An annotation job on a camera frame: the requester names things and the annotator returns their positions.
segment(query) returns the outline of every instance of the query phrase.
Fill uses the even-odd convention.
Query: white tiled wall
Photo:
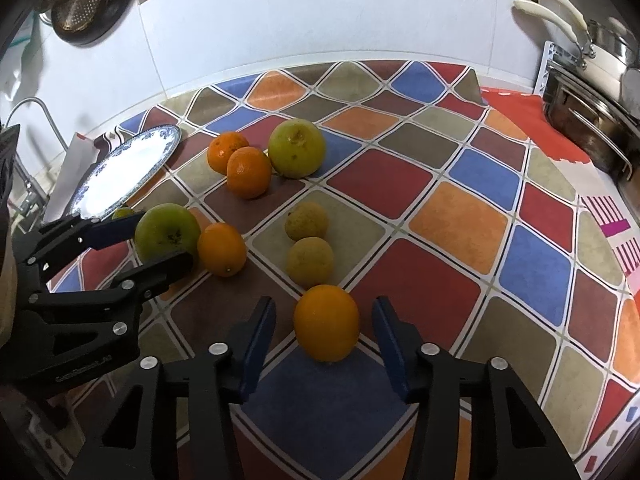
[[[0,117],[27,96],[41,98],[49,107],[63,137],[87,134],[122,110],[164,91],[146,43],[137,2],[105,37],[91,47],[76,47],[60,40],[38,20],[38,37],[22,63],[22,83],[13,101],[0,98]],[[23,105],[12,123],[20,123],[18,153],[32,173],[53,160],[62,147],[42,111]]]
[[[168,94],[258,66],[336,59],[439,59],[471,64],[482,81],[527,89],[553,25],[515,12],[513,0],[138,0],[96,44],[70,46],[38,23],[23,60],[25,96],[49,105],[70,139]],[[586,16],[619,16],[608,0],[574,0]],[[61,152],[36,105],[18,152],[37,174]]]

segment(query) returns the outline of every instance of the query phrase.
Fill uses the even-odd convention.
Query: tangerine
[[[250,200],[269,189],[271,162],[258,148],[247,146],[233,152],[226,167],[226,185],[240,198]]]
[[[232,225],[218,222],[204,229],[198,238],[198,256],[213,275],[228,278],[246,262],[246,245]]]
[[[213,139],[207,149],[209,167],[217,173],[226,175],[229,157],[239,148],[249,145],[249,141],[238,132],[226,132]]]
[[[298,343],[316,361],[337,362],[350,354],[360,335],[358,306],[335,285],[306,291],[293,313]]]

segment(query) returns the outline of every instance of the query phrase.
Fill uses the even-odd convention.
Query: blue-patterned plate rim
[[[134,140],[140,140],[141,138],[144,139],[145,137],[151,137],[156,132],[161,132],[161,135],[163,138],[166,138],[165,136],[169,134],[173,134],[172,142],[169,143],[164,148],[164,152],[162,153],[162,158],[158,160],[158,162],[156,162],[156,164],[151,168],[151,170],[147,172],[144,178],[142,178],[138,182],[136,187],[133,188],[133,190],[128,195],[118,200],[115,204],[111,205],[109,208],[105,209],[98,216],[101,219],[107,218],[114,211],[116,211],[117,208],[123,206],[127,202],[127,200],[129,200],[129,198],[134,196],[140,189],[142,189],[142,187],[151,180],[151,178],[160,170],[160,168],[162,168],[162,165],[169,160],[169,157],[173,155],[175,149],[178,147],[178,144],[180,144],[182,131],[180,130],[180,128],[178,128],[178,126],[174,126],[173,124],[161,124],[159,126],[149,128],[144,132],[140,132],[137,135],[131,137],[126,142],[123,142],[120,146],[118,146],[115,150],[113,150],[109,155],[107,155],[104,158],[104,160],[100,164],[98,164],[94,168],[94,170],[87,176],[84,182],[80,186],[78,186],[78,189],[76,190],[74,195],[71,197],[71,200],[69,201],[68,214],[75,214],[79,212],[79,207],[78,207],[79,203],[82,202],[82,199],[84,198],[84,194],[89,189],[86,183],[93,176],[99,174],[104,169],[105,164],[108,162],[108,160],[110,160],[110,158],[115,158],[116,156],[119,156],[122,152],[128,150],[131,146],[131,143]]]

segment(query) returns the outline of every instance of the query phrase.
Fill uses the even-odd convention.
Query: metal bolt
[[[127,332],[127,324],[119,321],[115,325],[113,325],[113,333],[115,335],[123,335]]]
[[[140,368],[142,368],[143,370],[151,370],[151,368],[154,368],[157,365],[158,359],[156,359],[152,355],[149,355],[148,357],[145,357],[144,359],[142,359],[142,361],[140,361]]]
[[[440,347],[434,343],[425,343],[420,347],[420,352],[425,355],[437,355],[440,352]]]
[[[491,359],[491,366],[496,370],[505,370],[509,367],[509,363],[502,357],[494,357]]]
[[[213,343],[213,345],[209,347],[209,353],[213,355],[222,355],[227,350],[229,350],[229,347],[226,343]]]

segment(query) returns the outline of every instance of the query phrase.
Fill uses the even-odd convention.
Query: colorful checkered tablecloth
[[[514,112],[504,104],[508,96],[484,97],[492,104],[466,66],[316,64],[187,92],[124,121],[112,135],[126,139],[177,124],[178,149],[129,203],[141,210],[174,202],[202,226],[228,222],[249,249],[237,276],[221,280],[199,267],[149,301],[140,325],[143,354],[187,358],[223,338],[261,295],[277,304],[258,390],[232,410],[248,480],[402,478],[416,407],[393,394],[378,354],[370,307],[380,294],[425,340],[456,356],[506,358],[584,478],[638,420],[640,314],[626,278],[640,259],[638,245],[620,238],[626,219],[610,194],[585,200],[577,191],[574,166],[590,161],[555,137],[539,100]],[[274,177],[250,202],[229,193],[207,165],[211,139],[236,130],[265,149],[273,128],[291,117],[322,130],[322,167],[303,180]],[[303,291],[284,270],[292,242],[283,224],[306,200],[328,212],[331,282],[353,295],[361,313],[356,349],[334,365],[313,362],[292,334]],[[626,256],[616,258],[616,236],[628,242]],[[137,263],[126,243],[88,251],[51,285],[97,288]],[[131,366],[69,393],[81,430]],[[186,406],[182,401],[177,410],[183,479],[190,477]],[[463,401],[459,447],[456,478],[463,479],[470,449]]]

